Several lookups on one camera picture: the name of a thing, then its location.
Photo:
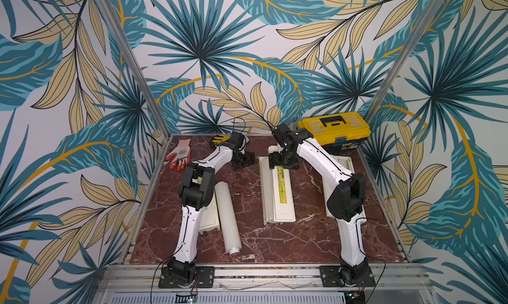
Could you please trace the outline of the white wrap dispenser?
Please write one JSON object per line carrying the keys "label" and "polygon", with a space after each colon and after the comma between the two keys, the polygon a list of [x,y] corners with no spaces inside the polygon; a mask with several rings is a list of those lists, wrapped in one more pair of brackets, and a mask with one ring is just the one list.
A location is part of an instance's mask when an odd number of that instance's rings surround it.
{"label": "white wrap dispenser", "polygon": [[261,193],[262,193],[262,202],[263,202],[263,224],[267,225],[268,223],[272,223],[269,220],[271,216],[272,207],[269,206],[271,203],[271,198],[269,197],[272,194],[272,185],[269,180],[269,158],[268,157],[259,157],[259,169],[261,176]]}
{"label": "white wrap dispenser", "polygon": [[199,233],[203,234],[208,231],[214,231],[215,229],[220,229],[220,217],[216,197],[213,195],[210,204],[202,214]]}

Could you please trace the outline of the white dispenser base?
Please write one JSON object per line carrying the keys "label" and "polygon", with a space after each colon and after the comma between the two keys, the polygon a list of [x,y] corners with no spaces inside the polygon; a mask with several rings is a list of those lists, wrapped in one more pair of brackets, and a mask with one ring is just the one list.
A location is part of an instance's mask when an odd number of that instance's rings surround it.
{"label": "white dispenser base", "polygon": [[357,174],[351,157],[332,156],[336,165],[345,171],[345,180],[338,185],[330,185],[323,176],[323,190],[325,212],[328,217],[350,222],[356,215],[362,214],[366,196],[366,178],[364,174]]}

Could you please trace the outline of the plastic wrap roll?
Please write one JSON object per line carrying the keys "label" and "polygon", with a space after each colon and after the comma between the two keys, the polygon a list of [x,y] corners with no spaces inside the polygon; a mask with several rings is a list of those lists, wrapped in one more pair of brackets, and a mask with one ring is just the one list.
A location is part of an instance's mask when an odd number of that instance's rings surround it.
{"label": "plastic wrap roll", "polygon": [[242,249],[242,242],[228,184],[223,181],[218,182],[214,187],[214,193],[226,252],[229,255],[238,254]]}

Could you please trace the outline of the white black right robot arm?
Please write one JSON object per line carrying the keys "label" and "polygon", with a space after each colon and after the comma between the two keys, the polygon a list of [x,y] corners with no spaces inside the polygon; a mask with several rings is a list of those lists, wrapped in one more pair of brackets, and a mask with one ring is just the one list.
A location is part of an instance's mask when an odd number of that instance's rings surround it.
{"label": "white black right robot arm", "polygon": [[341,279],[355,285],[370,274],[362,246],[361,221],[366,196],[366,178],[340,165],[305,128],[292,131],[286,124],[272,128],[281,150],[269,155],[271,169],[281,166],[296,170],[302,161],[317,170],[332,189],[326,202],[330,214],[338,220],[341,238]]}

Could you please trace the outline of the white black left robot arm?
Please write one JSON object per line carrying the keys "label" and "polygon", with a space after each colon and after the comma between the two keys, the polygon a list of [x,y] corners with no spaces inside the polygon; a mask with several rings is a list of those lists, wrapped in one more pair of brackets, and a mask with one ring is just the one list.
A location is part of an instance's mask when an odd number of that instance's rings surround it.
{"label": "white black left robot arm", "polygon": [[232,164],[242,169],[255,162],[255,155],[246,151],[247,137],[233,132],[221,139],[206,158],[190,162],[184,169],[179,197],[182,222],[174,253],[168,259],[169,275],[189,284],[196,274],[197,239],[205,208],[212,201],[215,175],[222,167]]}

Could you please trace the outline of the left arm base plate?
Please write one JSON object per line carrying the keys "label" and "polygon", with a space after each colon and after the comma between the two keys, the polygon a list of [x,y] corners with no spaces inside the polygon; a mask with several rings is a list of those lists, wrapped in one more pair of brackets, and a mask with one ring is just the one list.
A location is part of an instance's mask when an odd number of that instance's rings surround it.
{"label": "left arm base plate", "polygon": [[198,289],[210,289],[215,279],[215,268],[213,266],[197,266],[185,270],[184,273],[174,271],[173,268],[164,267],[161,270],[158,288],[177,289],[197,287]]}

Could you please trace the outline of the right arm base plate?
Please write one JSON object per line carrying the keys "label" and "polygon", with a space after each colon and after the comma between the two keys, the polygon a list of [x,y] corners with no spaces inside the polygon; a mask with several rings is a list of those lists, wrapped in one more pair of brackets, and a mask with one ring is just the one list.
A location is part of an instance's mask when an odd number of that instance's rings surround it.
{"label": "right arm base plate", "polygon": [[376,282],[369,266],[320,266],[324,288],[374,287]]}

